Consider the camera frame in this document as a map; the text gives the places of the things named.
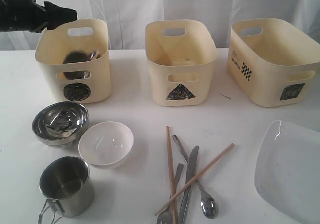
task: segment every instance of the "stainless steel mug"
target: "stainless steel mug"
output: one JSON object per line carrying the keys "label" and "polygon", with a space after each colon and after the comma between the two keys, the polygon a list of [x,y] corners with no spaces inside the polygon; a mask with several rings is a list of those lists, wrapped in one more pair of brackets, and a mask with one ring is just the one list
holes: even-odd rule
{"label": "stainless steel mug", "polygon": [[[72,218],[82,214],[90,207],[95,196],[88,163],[77,156],[54,161],[42,173],[40,191],[47,200],[38,224],[42,223],[43,214],[50,208],[54,213],[52,223],[57,223],[63,216]],[[55,221],[56,213],[61,217]]]}

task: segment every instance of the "stainless steel bowl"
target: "stainless steel bowl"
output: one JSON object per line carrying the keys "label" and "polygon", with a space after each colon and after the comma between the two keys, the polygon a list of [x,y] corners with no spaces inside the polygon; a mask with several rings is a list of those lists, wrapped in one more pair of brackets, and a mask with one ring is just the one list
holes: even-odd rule
{"label": "stainless steel bowl", "polygon": [[41,110],[33,121],[33,131],[46,145],[67,147],[89,127],[87,108],[74,102],[59,102]]}

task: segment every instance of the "black circle label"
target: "black circle label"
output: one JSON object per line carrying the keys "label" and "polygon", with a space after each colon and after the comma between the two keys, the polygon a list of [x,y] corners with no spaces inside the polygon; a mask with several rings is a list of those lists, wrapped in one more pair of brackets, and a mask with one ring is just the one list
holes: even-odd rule
{"label": "black circle label", "polygon": [[68,84],[63,90],[64,96],[70,101],[85,100],[91,95],[91,89],[83,83]]}

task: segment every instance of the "black triangle label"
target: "black triangle label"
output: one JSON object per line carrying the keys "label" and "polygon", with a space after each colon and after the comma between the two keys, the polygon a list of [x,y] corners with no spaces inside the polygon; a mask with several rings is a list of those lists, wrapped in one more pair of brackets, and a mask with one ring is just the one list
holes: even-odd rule
{"label": "black triangle label", "polygon": [[192,98],[195,98],[195,95],[183,84],[179,84],[167,96],[167,100],[187,100]]}

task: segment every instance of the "white square plate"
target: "white square plate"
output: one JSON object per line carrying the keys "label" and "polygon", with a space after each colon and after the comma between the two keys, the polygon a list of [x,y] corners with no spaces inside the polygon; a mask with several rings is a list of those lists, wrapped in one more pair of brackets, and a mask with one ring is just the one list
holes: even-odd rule
{"label": "white square plate", "polygon": [[320,223],[319,132],[275,121],[255,170],[255,187],[265,201],[303,224]]}

